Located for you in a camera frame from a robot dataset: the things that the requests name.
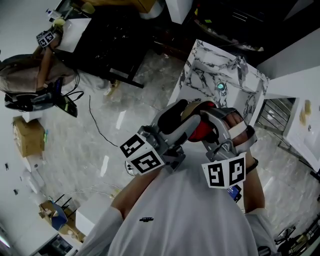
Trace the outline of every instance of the black cable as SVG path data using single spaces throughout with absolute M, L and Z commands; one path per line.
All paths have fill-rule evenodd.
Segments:
M 131 176 L 133 176 L 133 177 L 136 176 L 136 175 L 132 175 L 130 172 L 128 172 L 127 165 L 126 165 L 126 161 L 124 161 L 124 167 L 125 167 L 126 172 L 127 172 L 129 175 L 131 175 Z
M 111 143 L 111 144 L 114 145 L 115 147 L 118 147 L 117 145 L 113 144 L 110 140 L 108 140 L 108 139 L 101 133 L 101 131 L 100 131 L 99 127 L 98 127 L 97 121 L 96 121 L 96 119 L 94 118 L 93 114 L 91 113 L 90 102 L 91 102 L 91 95 L 89 95 L 89 112 L 90 112 L 90 115 L 92 116 L 92 118 L 93 118 L 93 120 L 94 120 L 95 126 L 96 126 L 96 128 L 98 129 L 98 132 L 100 133 L 100 135 L 101 135 L 102 137 L 104 137 L 104 139 L 105 139 L 107 142 Z

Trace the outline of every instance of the small logo on shirt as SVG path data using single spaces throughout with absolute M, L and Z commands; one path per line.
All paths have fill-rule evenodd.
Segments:
M 152 222 L 154 220 L 153 217 L 145 217 L 145 218 L 141 218 L 139 221 L 141 222 Z

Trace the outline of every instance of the wrist strap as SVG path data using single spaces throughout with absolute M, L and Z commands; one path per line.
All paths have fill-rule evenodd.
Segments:
M 256 158 L 253 158 L 253 159 L 255 160 L 254 164 L 245 169 L 246 175 L 248 175 L 248 173 L 250 173 L 253 169 L 255 169 L 259 164 L 259 161 Z

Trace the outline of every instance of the white t-shirt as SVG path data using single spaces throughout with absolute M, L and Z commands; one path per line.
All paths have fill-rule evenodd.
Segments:
M 182 167 L 162 170 L 124 221 L 110 207 L 77 256 L 273 255 L 269 228 L 265 209 L 243 214 L 226 190 L 208 187 L 201 170 Z

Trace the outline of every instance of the white marble counter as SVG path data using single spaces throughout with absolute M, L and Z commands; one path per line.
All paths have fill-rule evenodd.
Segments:
M 248 64 L 248 74 L 241 88 L 237 69 L 230 69 L 235 58 L 224 50 L 196 40 L 168 104 L 180 99 L 189 102 L 211 100 L 218 108 L 236 108 L 253 126 L 262 107 L 269 79 Z M 225 84 L 224 90 L 217 89 L 218 82 Z

